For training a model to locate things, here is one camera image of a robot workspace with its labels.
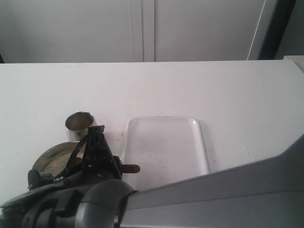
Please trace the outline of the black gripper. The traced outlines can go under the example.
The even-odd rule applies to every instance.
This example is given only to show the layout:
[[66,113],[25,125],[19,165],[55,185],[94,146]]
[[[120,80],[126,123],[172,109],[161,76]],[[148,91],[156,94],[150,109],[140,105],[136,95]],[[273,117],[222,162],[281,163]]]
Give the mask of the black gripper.
[[105,126],[97,125],[88,128],[89,142],[85,145],[81,162],[72,166],[68,171],[69,177],[80,174],[83,180],[90,177],[100,178],[102,181],[122,179],[122,162],[119,156],[113,155],[104,135]]

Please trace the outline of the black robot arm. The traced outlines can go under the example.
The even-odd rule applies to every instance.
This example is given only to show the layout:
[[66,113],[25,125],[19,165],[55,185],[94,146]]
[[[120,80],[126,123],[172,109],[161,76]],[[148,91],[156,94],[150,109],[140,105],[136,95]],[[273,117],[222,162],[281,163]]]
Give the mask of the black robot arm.
[[103,126],[89,127],[57,175],[28,172],[29,190],[1,205],[3,228],[301,228],[304,139],[282,154],[137,191]]

